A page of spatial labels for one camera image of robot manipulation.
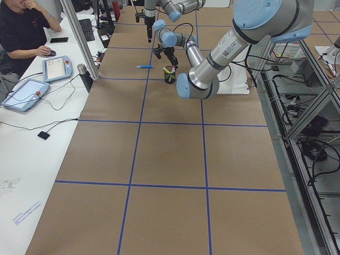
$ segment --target ur robot arm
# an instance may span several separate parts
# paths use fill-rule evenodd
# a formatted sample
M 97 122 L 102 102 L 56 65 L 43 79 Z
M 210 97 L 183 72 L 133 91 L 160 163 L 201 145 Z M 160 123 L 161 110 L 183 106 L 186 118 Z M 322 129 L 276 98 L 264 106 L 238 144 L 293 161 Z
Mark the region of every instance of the ur robot arm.
M 148 41 L 152 39 L 152 25 L 156 19 L 156 6 L 159 5 L 164 12 L 169 16 L 170 20 L 177 21 L 182 14 L 201 9 L 206 0 L 185 0 L 181 3 L 174 4 L 171 0 L 145 0 L 144 10 L 141 13 L 136 13 L 136 22 L 143 18 L 147 26 Z
M 189 62 L 191 66 L 195 66 L 192 63 L 200 63 L 203 61 L 204 57 L 199 54 L 199 50 L 197 47 L 197 38 L 193 35 L 187 35 L 180 32 L 174 32 L 166 26 L 166 22 L 164 20 L 157 20 L 154 23 L 154 28 L 156 32 L 156 37 L 159 40 L 159 44 L 157 48 L 153 49 L 153 53 L 157 56 L 158 59 L 161 59 L 161 53 L 167 56 L 171 65 L 177 68 L 178 60 L 174 55 L 175 49 L 174 46 L 183 47 L 184 50 L 191 50 L 195 48 L 195 54 L 190 54 L 190 56 L 199 57 L 199 59 L 190 59 Z
M 266 35 L 273 43 L 292 43 L 307 37 L 312 28 L 313 4 L 314 0 L 238 0 L 233 28 L 206 58 L 193 41 L 188 41 L 186 53 L 192 68 L 178 76 L 178 95 L 186 99 L 214 96 L 219 88 L 217 74 L 249 44 L 257 44 Z

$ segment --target man's hand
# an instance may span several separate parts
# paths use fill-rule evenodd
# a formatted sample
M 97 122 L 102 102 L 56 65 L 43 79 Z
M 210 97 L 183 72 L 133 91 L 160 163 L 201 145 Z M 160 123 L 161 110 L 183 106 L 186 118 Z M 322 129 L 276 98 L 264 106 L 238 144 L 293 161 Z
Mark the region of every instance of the man's hand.
M 48 56 L 51 53 L 51 48 L 42 45 L 36 49 L 36 56 Z
M 43 12 L 45 10 L 45 8 L 43 8 L 40 4 L 36 3 L 36 1 L 34 0 L 26 0 L 24 2 L 24 5 L 30 10 L 36 9 L 39 12 Z

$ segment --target black cup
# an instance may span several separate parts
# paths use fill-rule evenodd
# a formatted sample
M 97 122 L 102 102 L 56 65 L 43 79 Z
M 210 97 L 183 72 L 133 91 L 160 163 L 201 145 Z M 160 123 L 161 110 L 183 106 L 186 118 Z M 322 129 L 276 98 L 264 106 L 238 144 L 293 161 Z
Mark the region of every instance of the black cup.
M 164 72 L 164 81 L 168 84 L 172 84 L 175 82 L 176 80 L 176 69 L 174 69 L 173 66 L 169 65 L 165 67 L 166 70 L 168 70 L 168 72 L 166 72 L 165 70 L 163 70 Z

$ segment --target pen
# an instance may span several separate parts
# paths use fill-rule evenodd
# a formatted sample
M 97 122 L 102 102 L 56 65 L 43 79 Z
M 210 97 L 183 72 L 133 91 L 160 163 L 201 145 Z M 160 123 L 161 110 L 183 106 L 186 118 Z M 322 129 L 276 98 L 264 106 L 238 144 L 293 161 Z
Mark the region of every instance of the pen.
M 328 66 L 330 72 L 332 73 L 333 77 L 336 77 L 336 72 L 335 72 L 333 66 L 332 66 L 328 61 L 325 61 L 325 62 L 326 62 L 326 64 L 327 64 L 327 66 Z
M 138 65 L 137 68 L 154 68 L 153 65 Z

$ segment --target sticker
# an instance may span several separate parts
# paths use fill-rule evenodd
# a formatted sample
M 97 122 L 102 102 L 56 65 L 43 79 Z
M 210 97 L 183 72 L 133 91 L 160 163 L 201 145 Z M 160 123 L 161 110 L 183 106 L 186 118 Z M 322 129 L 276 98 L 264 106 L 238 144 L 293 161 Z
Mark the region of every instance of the sticker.
M 14 180 L 0 180 L 0 196 L 10 193 L 15 189 L 15 184 L 20 181 L 21 178 L 17 178 Z
M 226 33 L 222 39 L 219 41 L 219 52 L 226 58 L 230 59 L 234 54 L 242 48 L 242 45 L 235 40 L 230 40 L 232 38 L 232 30 Z
M 36 202 L 33 206 L 31 206 L 27 211 L 24 213 L 20 213 L 16 216 L 13 221 L 18 226 L 24 219 L 26 219 L 32 212 L 34 212 L 39 206 L 41 206 L 40 202 Z
M 107 36 L 107 35 L 103 35 L 103 36 L 101 36 L 101 39 L 102 39 L 103 41 L 106 41 L 106 40 L 108 40 L 108 36 Z

